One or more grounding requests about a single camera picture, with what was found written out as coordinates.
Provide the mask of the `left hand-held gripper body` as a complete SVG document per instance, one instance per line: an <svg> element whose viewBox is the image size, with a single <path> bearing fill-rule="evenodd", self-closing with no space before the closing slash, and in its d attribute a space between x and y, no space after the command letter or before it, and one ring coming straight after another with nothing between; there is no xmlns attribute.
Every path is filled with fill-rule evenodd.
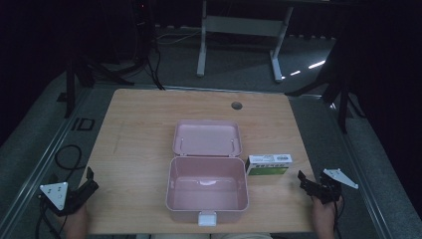
<svg viewBox="0 0 422 239"><path fill-rule="evenodd" d="M61 217L74 214L88 201L89 182L74 191L69 188L68 182L41 185L40 190L48 208Z"/></svg>

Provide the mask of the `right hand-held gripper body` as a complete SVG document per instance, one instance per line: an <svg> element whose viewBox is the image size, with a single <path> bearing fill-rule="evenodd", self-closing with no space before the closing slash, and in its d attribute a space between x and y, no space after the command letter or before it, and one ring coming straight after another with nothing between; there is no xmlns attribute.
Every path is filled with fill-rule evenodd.
<svg viewBox="0 0 422 239"><path fill-rule="evenodd" d="M342 194L342 187L346 185L357 189L358 184L351 180L340 168L324 169L319 175L319 184L312 193L322 204L336 202Z"/></svg>

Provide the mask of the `white and green medicine box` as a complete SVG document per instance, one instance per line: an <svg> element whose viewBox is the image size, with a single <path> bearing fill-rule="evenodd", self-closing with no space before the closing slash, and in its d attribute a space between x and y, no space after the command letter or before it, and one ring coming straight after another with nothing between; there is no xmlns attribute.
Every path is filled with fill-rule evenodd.
<svg viewBox="0 0 422 239"><path fill-rule="evenodd" d="M289 154L251 154L246 162L248 175L284 174L293 158Z"/></svg>

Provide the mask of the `pink plastic storage box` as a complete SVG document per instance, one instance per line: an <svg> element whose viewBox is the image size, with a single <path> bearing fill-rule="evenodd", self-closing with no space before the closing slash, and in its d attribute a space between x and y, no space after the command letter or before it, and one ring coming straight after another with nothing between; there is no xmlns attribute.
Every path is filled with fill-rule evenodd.
<svg viewBox="0 0 422 239"><path fill-rule="evenodd" d="M182 119L174 132L166 207L177 222L216 226L240 220L249 206L238 125Z"/></svg>

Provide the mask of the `person's right hand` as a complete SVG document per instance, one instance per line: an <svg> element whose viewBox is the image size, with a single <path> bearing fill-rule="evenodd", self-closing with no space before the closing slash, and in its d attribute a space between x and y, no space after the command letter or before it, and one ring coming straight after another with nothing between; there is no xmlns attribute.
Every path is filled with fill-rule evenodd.
<svg viewBox="0 0 422 239"><path fill-rule="evenodd" d="M315 231L332 231L334 228L335 209L342 205L342 197L336 202L323 204L317 197L312 197L312 219Z"/></svg>

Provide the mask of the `person's left hand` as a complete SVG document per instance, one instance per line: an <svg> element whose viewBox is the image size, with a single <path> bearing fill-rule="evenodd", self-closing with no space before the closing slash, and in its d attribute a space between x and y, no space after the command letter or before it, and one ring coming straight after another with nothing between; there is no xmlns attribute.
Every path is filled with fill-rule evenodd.
<svg viewBox="0 0 422 239"><path fill-rule="evenodd" d="M66 232L86 231L89 224L87 205L84 204L77 212L67 217L64 229Z"/></svg>

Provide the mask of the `black metal stand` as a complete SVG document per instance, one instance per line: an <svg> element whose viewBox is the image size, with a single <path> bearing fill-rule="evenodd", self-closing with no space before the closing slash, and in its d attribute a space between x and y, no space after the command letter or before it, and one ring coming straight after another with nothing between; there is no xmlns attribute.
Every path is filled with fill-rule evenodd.
<svg viewBox="0 0 422 239"><path fill-rule="evenodd" d="M140 68L140 63L120 70L112 71L102 64L84 55L75 55L68 59L66 64L66 90L60 93L59 102L66 104L65 118L67 119L76 107L76 79L83 87L91 88L95 84L92 70L99 72L106 79L120 85L133 86L133 82L123 79L121 76Z"/></svg>
<svg viewBox="0 0 422 239"><path fill-rule="evenodd" d="M327 84L321 98L325 104L329 105L339 99L337 124L343 133L347 133L346 116L348 103L351 101L349 93L355 69L353 61L358 54L355 47L356 43L353 38L342 34L333 45L316 79L298 90L286 93L286 96L289 97L299 97Z"/></svg>

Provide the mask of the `white metal desk frame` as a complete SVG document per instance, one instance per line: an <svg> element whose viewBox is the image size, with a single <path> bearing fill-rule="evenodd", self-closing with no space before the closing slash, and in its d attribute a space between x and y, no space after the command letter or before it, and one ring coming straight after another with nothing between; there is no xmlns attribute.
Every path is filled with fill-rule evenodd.
<svg viewBox="0 0 422 239"><path fill-rule="evenodd" d="M284 77L279 63L279 55L293 11L293 7L288 7L283 21L214 16L207 13L207 0L202 0L201 42L196 75L198 77L205 75L206 35L208 33L253 35L274 37L278 40L276 47L270 51L270 61L274 80L276 83L280 83Z"/></svg>

